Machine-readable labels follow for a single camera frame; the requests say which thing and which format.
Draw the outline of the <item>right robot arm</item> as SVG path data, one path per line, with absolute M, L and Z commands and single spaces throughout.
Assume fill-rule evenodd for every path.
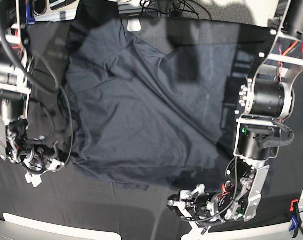
M 37 14 L 33 0 L 0 0 L 0 158 L 23 167 L 28 176 L 38 177 L 64 169 L 71 157 L 59 147 L 59 132 L 43 102 L 32 97 L 38 89 L 53 97 L 64 90 L 52 68 L 52 83 L 37 79 L 35 61 L 41 55 L 31 48 L 27 27 Z M 29 109 L 38 106 L 49 120 L 44 138 L 30 138 Z

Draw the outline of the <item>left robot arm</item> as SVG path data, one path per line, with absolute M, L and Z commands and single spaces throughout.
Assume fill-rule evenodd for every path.
M 294 82 L 303 72 L 303 0 L 289 0 L 239 89 L 233 159 L 221 192 L 204 184 L 168 201 L 179 217 L 199 228 L 252 220 L 262 199 L 268 161 L 294 140 L 285 125 L 295 106 Z

